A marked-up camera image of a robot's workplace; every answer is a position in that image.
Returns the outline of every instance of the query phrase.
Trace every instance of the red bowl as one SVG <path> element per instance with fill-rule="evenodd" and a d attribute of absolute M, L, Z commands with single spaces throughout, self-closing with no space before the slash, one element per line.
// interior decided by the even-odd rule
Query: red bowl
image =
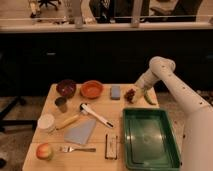
<path fill-rule="evenodd" d="M 76 82 L 70 79 L 60 81 L 56 86 L 57 92 L 66 98 L 71 98 L 76 92 Z"/>
<path fill-rule="evenodd" d="M 101 95 L 103 84 L 96 80 L 86 81 L 82 84 L 80 91 L 82 96 L 94 99 Z"/>

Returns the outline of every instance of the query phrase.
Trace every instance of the desk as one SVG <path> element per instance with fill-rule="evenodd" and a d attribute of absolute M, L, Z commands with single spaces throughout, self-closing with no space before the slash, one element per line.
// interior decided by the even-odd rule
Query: desk
<path fill-rule="evenodd" d="M 122 110 L 125 107 L 144 107 L 144 108 L 158 108 L 158 102 L 154 89 L 149 90 L 149 95 L 153 102 L 157 105 L 150 106 L 146 103 L 144 98 L 141 98 L 135 104 L 127 103 L 123 95 L 126 91 L 133 87 L 132 84 L 119 84 L 121 87 L 121 99 L 110 100 L 110 86 L 111 84 L 104 84 L 104 91 L 97 99 L 90 100 L 83 98 L 80 95 L 80 86 L 77 85 L 77 91 L 73 98 L 68 100 L 69 110 L 62 114 L 56 108 L 54 101 L 59 94 L 56 92 L 56 84 L 53 84 L 50 88 L 47 96 L 42 115 L 45 113 L 52 113 L 56 122 L 63 120 L 64 118 L 79 113 L 79 105 L 82 102 L 89 103 L 91 107 L 102 116 L 106 117 L 114 124 L 114 128 L 110 129 L 97 121 L 96 126 L 89 138 L 89 141 L 85 147 L 95 147 L 95 153 L 89 152 L 72 152 L 61 153 L 58 151 L 62 145 L 70 145 L 76 147 L 78 145 L 74 143 L 67 143 L 64 141 L 65 132 L 73 126 L 92 118 L 89 115 L 81 115 L 80 119 L 75 123 L 67 126 L 59 131 L 54 131 L 51 134 L 42 132 L 40 129 L 35 130 L 35 134 L 30 144 L 24 165 L 23 171 L 125 171 L 124 150 L 123 150 L 123 133 L 122 133 Z M 115 132 L 118 135 L 118 159 L 107 160 L 105 159 L 105 136 L 107 133 Z M 44 161 L 37 159 L 35 152 L 40 143 L 49 142 L 54 148 L 54 156 L 51 161 Z"/>

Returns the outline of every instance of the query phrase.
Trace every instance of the small box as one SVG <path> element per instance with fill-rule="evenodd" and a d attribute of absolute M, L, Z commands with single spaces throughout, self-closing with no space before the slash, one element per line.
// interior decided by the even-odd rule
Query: small box
<path fill-rule="evenodd" d="M 117 159 L 117 135 L 114 133 L 106 134 L 105 158 Z"/>

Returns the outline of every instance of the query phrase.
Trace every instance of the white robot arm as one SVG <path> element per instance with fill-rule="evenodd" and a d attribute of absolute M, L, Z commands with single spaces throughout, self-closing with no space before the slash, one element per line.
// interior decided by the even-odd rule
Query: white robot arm
<path fill-rule="evenodd" d="M 153 57 L 136 81 L 150 89 L 162 80 L 187 115 L 183 133 L 181 171 L 213 171 L 213 107 L 174 73 L 174 61 Z"/>

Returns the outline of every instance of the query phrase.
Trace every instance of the green tray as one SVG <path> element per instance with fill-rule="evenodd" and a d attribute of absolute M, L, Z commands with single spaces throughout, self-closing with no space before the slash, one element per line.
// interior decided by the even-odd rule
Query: green tray
<path fill-rule="evenodd" d="M 180 155 L 166 111 L 123 110 L 125 162 L 129 170 L 178 171 Z"/>

